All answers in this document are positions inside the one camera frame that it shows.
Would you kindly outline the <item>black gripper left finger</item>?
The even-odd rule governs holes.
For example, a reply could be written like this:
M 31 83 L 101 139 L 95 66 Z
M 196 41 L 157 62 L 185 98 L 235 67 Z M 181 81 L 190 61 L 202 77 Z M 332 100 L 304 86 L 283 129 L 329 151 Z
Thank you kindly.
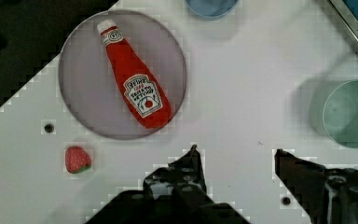
M 140 190 L 119 193 L 87 224 L 250 224 L 232 206 L 207 195 L 196 146 L 158 168 Z

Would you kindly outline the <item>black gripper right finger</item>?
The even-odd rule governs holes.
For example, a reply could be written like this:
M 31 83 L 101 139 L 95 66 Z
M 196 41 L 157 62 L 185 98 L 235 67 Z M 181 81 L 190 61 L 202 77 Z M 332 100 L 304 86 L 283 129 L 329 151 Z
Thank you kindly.
M 327 168 L 279 149 L 275 174 L 312 224 L 358 224 L 358 170 Z

